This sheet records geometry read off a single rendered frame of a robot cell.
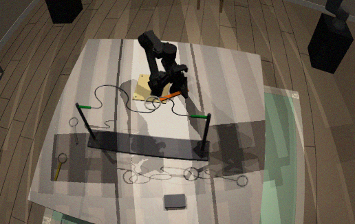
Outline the orange handle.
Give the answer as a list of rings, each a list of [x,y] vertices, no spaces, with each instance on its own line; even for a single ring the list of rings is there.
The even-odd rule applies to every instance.
[[[173,97],[178,96],[178,95],[181,95],[181,94],[182,94],[181,91],[177,91],[177,92],[175,92],[175,93],[169,94],[169,95],[164,96],[164,97],[173,98]],[[151,97],[152,97],[152,98],[156,98],[157,96],[149,96],[149,97],[144,101],[144,105],[145,105],[145,107],[146,107],[148,110],[152,110],[152,111],[158,109],[158,108],[160,107],[162,101],[168,100],[167,98],[157,98],[157,99],[159,100],[159,102],[160,102],[159,105],[158,105],[158,107],[156,107],[156,108],[154,108],[154,109],[150,109],[150,108],[147,107],[146,101],[147,101],[149,98],[151,98]]]

